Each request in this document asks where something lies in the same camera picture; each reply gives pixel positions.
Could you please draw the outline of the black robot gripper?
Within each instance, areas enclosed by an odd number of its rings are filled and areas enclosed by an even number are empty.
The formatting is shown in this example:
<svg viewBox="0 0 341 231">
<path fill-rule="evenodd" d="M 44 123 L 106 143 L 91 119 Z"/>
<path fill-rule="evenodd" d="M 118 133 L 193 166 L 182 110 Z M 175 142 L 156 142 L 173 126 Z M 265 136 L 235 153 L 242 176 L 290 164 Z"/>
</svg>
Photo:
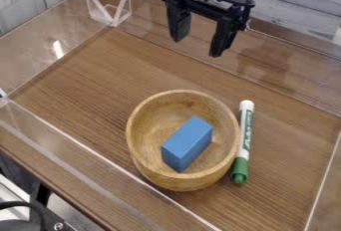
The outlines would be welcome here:
<svg viewBox="0 0 341 231">
<path fill-rule="evenodd" d="M 210 42 L 209 55 L 214 58 L 230 48 L 237 31 L 246 29 L 254 0 L 163 0 L 167 5 L 170 36 L 179 42 L 189 34 L 191 15 L 217 20 L 215 32 Z"/>
</svg>

